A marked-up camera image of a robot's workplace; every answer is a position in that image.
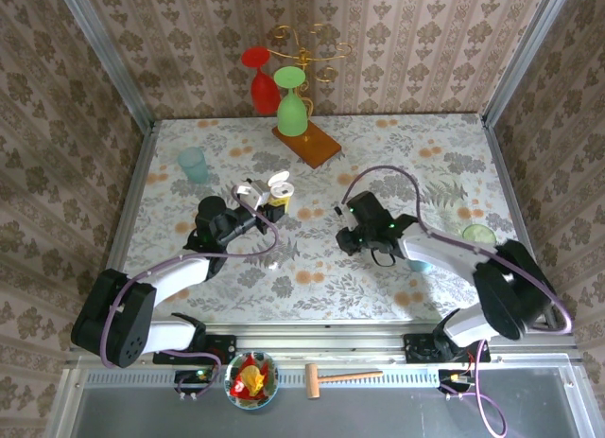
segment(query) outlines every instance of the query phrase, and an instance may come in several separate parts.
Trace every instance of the wooden hammer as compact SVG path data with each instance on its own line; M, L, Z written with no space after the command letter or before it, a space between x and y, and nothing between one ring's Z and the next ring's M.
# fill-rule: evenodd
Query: wooden hammer
M320 383L330 381L346 381L348 379L374 378L381 377L382 371L364 372L362 374L331 375L328 377L318 377L318 365L306 364L304 366L304 380L306 382L306 396L309 398L320 397Z

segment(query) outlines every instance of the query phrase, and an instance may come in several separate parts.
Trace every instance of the green bowl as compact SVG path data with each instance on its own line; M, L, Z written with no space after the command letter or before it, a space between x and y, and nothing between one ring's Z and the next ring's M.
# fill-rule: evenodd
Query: green bowl
M265 387L263 388L263 392L265 393L265 398L261 398L259 400L246 400L243 398L234 397L230 394L230 390L235 383L235 378L237 377L237 372L239 372L239 368L244 363L244 361L248 358L248 356L252 354L254 358L254 362L260 368L265 362L268 364L268 381ZM258 410L259 408L263 408L270 402L275 394L277 393L277 388L279 387L279 373L277 370L277 365L273 361L273 358L269 356L267 353L262 351L249 351L246 353L242 353L237 355L231 363L227 366L227 371L225 372L225 394L227 394L227 398L233 403L236 407L241 408L242 410Z
M485 225L474 223L469 225L462 232L462 237L467 241L485 242L487 244L495 244L495 233Z

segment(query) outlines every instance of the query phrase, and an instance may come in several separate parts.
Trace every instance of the translucent blue cup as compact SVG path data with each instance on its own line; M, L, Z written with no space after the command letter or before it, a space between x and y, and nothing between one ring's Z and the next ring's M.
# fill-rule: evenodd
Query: translucent blue cup
M414 272L427 272L433 267L433 265L430 263L425 263L418 260L408 260L407 265Z
M179 165L189 181L204 184L208 181L208 167L201 148L187 148L179 154Z

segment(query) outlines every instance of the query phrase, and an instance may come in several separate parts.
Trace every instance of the wooden stand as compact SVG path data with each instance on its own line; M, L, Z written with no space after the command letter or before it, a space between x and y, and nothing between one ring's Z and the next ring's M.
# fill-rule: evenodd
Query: wooden stand
M277 128L273 128L273 134L314 169L342 149L334 138L311 121L306 131L297 137L286 137Z

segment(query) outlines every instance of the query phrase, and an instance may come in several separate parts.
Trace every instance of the metal frame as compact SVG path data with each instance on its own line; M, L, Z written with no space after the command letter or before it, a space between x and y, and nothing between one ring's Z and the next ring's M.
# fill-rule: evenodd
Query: metal frame
M136 82L119 53L113 47L112 41L98 17L95 7L90 0L64 0L69 10L74 14L76 23L82 29L84 36L99 57L101 64L110 76L118 93L124 99L130 114L141 128L148 133L153 125L153 115L141 97Z
M116 239L108 261L108 267L122 269L129 247L130 237L137 216L137 209L150 160L159 136L158 124L145 139L141 149L123 215L118 225ZM488 126L486 136L500 175L507 203L517 235L530 248L527 231L512 191L510 178L493 130ZM403 335L431 332L435 322L303 322L303 323L246 323L208 324L207 331L215 334L234 334L238 349L263 348L279 363L282 371L301 371L307 362L320 364L323 369L380 368L388 371L407 371L427 366L406 366ZM529 367L557 367L566 386L567 401L574 415L581 436L605 437L603 422L584 368L581 354L572 336L552 336L529 333L522 341L512 342L497 337L490 342L493 363L484 364L483 370L501 370ZM194 366L179 366L179 369ZM461 364L439 364L439 368L459 369ZM57 400L53 406L52 420L46 430L48 437L70 436L78 412L78 403L91 370L104 369L97 356L79 348L72 348L63 371ZM127 370L158 370L152 364L152 356L139 358Z
M143 196L145 181L147 174L149 173L149 167L151 166L151 159L155 152L155 145L158 141L160 126L161 123L155 124L152 129L147 131L147 135L143 139L143 145L139 152L136 167L132 173L132 179L130 180L129 191L124 201L120 221L115 230L115 238L107 259L107 268L114 268L118 271L124 268L126 255L130 246L130 238L134 231L134 222L136 221L139 203Z
M541 0L483 115L495 126L566 0Z
M321 368L322 375L338 375L352 372L356 369L325 369ZM216 383L212 389L221 387L225 380L225 372L216 378ZM373 388L437 388L439 387L439 369L413 368L407 367L389 367L383 370L384 377L369 378L366 380L340 381L339 383L330 383L331 387L373 387ZM86 381L87 389L95 388L174 388L174 369L153 369L153 370L125 370L116 373L107 369L89 369ZM304 387L304 368L284 369L280 366L279 372L280 389L282 388L302 388Z
M403 334L430 332L434 323L390 324L208 324L210 333L230 333L238 338L238 350L267 350L280 366L281 373L300 374L307 362L318 363L327 370L380 369L386 374L399 374L429 368L429 364L406 365ZM581 354L572 336L551 336L529 333L522 341L494 338L490 342L493 362L482 370L558 368L565 386L567 401L582 437L603 437L605 429ZM464 364L430 364L431 369L460 369ZM90 373L110 373L99 359L80 349L70 353L64 371L57 403L63 408L53 414L47 436L70 436L75 423L82 388ZM179 366L178 369L195 366ZM174 366L159 368L151 363L151 355L138 359L129 369L134 373L174 371ZM145 377L142 384L148 386ZM117 386L119 380L111 381Z

